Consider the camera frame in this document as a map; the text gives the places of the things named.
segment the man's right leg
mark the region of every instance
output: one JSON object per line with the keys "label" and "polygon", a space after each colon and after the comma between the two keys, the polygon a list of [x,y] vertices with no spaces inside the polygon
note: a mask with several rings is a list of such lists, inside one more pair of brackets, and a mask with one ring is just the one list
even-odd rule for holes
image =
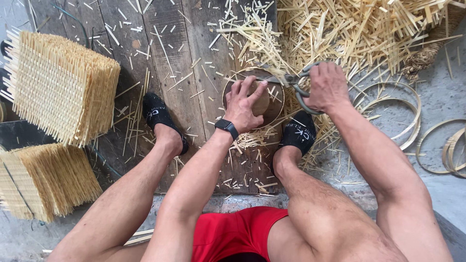
{"label": "man's right leg", "polygon": [[[407,261],[393,241],[349,198],[300,170],[297,164],[301,156],[300,149],[294,146],[279,149],[274,155],[274,170],[290,198],[289,219],[310,246],[307,251],[300,244],[303,254],[309,253],[317,261]],[[270,242],[272,262],[280,261],[274,250],[283,250],[281,244]]]}

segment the person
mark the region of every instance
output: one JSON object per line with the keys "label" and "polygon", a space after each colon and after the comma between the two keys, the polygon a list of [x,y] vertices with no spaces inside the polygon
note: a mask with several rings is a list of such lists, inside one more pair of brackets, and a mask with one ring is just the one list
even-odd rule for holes
{"label": "person", "polygon": [[[353,108],[341,67],[322,62],[311,68],[310,77],[312,95],[305,104],[328,114],[337,126],[377,198],[377,222],[341,192],[298,169],[315,138],[311,116],[300,112],[284,128],[273,157],[274,173],[289,196],[287,210],[201,214],[233,141],[231,133],[217,128],[169,188],[152,239],[123,246],[149,213],[165,168],[187,149],[165,104],[149,93],[144,112],[157,136],[155,146],[101,195],[48,261],[452,261],[425,185],[399,147]],[[252,115],[251,106],[266,83],[248,97],[254,80],[236,81],[226,96],[224,119],[238,133],[263,121]]]}

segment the man's right foot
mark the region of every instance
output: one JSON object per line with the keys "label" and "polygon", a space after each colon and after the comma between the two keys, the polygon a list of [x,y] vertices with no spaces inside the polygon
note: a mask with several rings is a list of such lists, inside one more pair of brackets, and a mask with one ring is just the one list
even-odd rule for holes
{"label": "man's right foot", "polygon": [[[301,159],[301,157],[304,156],[314,144],[315,136],[316,131],[311,115],[304,111],[300,111],[283,129],[283,136],[278,144],[275,154],[281,154],[281,151],[289,148],[288,146],[292,146],[294,147],[294,149],[291,150],[293,151],[293,156],[290,157],[297,158],[297,155],[301,152],[301,156],[299,156],[298,159],[293,160],[299,161],[299,159]],[[271,171],[274,174],[273,162],[270,163],[270,166]]]}

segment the man's left hand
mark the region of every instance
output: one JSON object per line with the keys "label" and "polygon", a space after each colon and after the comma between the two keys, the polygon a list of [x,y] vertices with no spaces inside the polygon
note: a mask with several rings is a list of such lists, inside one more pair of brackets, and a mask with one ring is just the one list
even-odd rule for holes
{"label": "man's left hand", "polygon": [[239,134],[248,132],[264,122],[264,117],[255,117],[251,108],[267,87],[267,81],[260,82],[256,91],[247,97],[247,91],[255,80],[255,76],[248,76],[244,81],[237,80],[232,90],[226,94],[226,113],[223,119],[232,122]]}

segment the man's right hand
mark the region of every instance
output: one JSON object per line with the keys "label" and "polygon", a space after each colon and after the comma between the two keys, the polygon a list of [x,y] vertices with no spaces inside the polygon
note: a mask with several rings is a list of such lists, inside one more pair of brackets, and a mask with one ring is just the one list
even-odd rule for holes
{"label": "man's right hand", "polygon": [[341,105],[350,103],[348,85],[342,68],[333,62],[321,62],[309,70],[311,78],[310,97],[304,97],[309,108],[333,112]]}

